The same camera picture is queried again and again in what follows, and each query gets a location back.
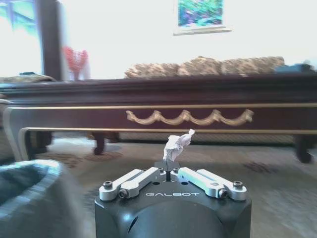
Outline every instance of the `screw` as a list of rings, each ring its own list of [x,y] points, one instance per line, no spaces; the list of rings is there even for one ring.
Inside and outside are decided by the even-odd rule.
[[[103,186],[105,189],[112,189],[112,182],[111,181],[106,181],[103,183]]]
[[[241,181],[234,181],[233,186],[237,189],[242,189],[243,183]]]
[[[119,195],[120,198],[127,198],[128,195],[129,195],[129,193],[128,193],[127,190],[121,189],[121,190],[119,191],[119,194],[118,194],[118,195]]]
[[[226,198],[228,196],[227,190],[223,189],[223,188],[219,190],[218,194],[219,194],[219,198],[220,199],[224,199],[224,198]]]

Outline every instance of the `red flowers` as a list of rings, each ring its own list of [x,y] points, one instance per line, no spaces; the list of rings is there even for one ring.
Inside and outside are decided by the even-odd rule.
[[[76,51],[69,46],[63,47],[69,69],[74,73],[79,73],[85,66],[88,59],[87,51]]]

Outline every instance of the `sofa cushion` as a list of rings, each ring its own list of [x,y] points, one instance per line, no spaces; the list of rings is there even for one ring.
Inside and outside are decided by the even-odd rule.
[[[176,63],[138,63],[125,71],[126,78],[177,76]]]
[[[229,59],[221,63],[222,74],[273,73],[278,66],[284,65],[283,57],[262,57],[249,59]]]
[[[179,66],[178,75],[220,75],[221,63],[215,59],[198,56]]]
[[[38,74],[18,75],[13,77],[0,77],[0,83],[36,83],[54,81],[56,80],[50,76]]]

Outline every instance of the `table leg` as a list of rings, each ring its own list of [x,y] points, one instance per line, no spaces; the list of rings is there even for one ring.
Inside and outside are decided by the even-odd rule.
[[[102,132],[93,132],[94,139],[96,140],[96,148],[94,149],[95,155],[101,155],[105,149],[105,134]]]
[[[42,154],[47,152],[47,146],[52,142],[51,131],[35,131],[36,144],[34,146],[35,154]]]
[[[312,135],[295,135],[295,151],[297,158],[302,163],[309,163],[312,156],[308,153],[308,149],[313,148],[316,137]]]

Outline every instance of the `vase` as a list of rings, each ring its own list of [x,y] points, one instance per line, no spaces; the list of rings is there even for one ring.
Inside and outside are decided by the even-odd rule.
[[[70,72],[69,80],[70,81],[79,81],[79,72]]]

